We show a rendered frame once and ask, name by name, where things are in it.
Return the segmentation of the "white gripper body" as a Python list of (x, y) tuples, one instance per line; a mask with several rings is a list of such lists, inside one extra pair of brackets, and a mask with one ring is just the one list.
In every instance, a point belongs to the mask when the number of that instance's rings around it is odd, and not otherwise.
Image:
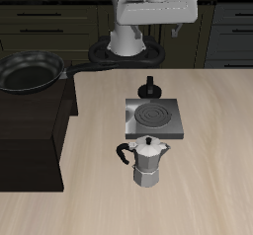
[(198, 0), (117, 0), (116, 18), (122, 26), (193, 23)]

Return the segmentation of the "round black stove knob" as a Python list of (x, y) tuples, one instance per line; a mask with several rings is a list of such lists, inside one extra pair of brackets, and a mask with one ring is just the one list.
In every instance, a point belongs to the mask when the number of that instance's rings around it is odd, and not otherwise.
[(154, 84), (153, 77), (148, 76), (146, 78), (146, 83), (138, 88), (137, 94), (141, 99), (159, 99), (161, 97), (162, 90), (159, 86)]

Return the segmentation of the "dark grey stove plate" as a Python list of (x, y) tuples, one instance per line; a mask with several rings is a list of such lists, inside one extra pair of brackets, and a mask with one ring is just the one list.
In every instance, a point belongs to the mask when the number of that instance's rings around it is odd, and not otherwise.
[(159, 139), (183, 139), (176, 99), (126, 99), (126, 139), (151, 135)]

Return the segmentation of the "silver moka pot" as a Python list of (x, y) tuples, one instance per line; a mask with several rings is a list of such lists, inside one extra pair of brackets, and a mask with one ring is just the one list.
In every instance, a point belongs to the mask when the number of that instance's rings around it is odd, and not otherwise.
[(136, 142), (122, 143), (117, 147), (117, 154), (128, 165), (124, 151), (134, 155), (133, 180), (144, 188), (151, 188), (159, 182), (159, 162), (161, 157), (170, 149), (167, 143), (158, 138), (145, 135)]

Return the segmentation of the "grey kitchen drawer unit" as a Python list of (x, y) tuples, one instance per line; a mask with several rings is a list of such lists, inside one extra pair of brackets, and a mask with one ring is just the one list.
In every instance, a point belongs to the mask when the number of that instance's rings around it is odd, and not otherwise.
[(215, 6), (205, 68), (253, 69), (253, 3)]

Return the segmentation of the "dark olive kitchen cupboards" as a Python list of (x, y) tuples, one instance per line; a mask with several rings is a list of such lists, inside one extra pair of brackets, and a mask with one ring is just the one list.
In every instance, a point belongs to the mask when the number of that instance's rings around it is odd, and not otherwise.
[[(145, 25), (166, 52), (162, 68), (202, 68), (214, 6), (198, 7), (198, 19), (176, 25)], [(25, 50), (52, 51), (74, 64), (88, 60), (88, 49), (114, 29), (111, 5), (0, 5), (0, 58)]]

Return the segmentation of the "black frying pan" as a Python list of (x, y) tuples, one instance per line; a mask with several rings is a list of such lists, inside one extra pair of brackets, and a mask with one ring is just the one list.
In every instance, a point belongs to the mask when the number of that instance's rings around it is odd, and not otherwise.
[(22, 51), (0, 59), (0, 90), (13, 95), (30, 95), (79, 72), (106, 71), (119, 67), (116, 62), (91, 62), (66, 67), (63, 59), (52, 52)]

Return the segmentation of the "dark wooden cabinet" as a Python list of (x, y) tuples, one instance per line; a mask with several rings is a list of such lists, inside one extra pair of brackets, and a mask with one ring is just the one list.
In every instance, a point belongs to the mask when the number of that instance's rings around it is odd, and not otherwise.
[(0, 192), (61, 192), (59, 161), (78, 114), (73, 79), (32, 95), (0, 91)]

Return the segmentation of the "flat black base plate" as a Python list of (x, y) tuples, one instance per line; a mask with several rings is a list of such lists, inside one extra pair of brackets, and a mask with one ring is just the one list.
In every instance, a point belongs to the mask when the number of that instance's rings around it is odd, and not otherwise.
[(165, 59), (164, 48), (152, 36), (144, 36), (146, 49), (135, 56), (119, 56), (108, 50), (109, 36), (101, 36), (89, 48), (88, 57), (91, 62), (115, 62), (120, 69), (158, 68)]

